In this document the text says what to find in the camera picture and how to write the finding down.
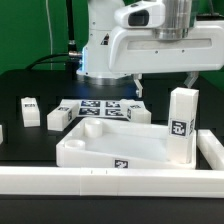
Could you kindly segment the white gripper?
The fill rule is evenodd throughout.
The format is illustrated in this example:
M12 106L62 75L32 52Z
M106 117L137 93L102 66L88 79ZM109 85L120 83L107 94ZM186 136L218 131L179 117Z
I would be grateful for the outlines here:
M109 39L108 67L115 73L134 74L136 95L142 97L142 74L188 72L191 88L198 71L224 66L224 21L197 21L186 38L159 40L150 29L113 29Z

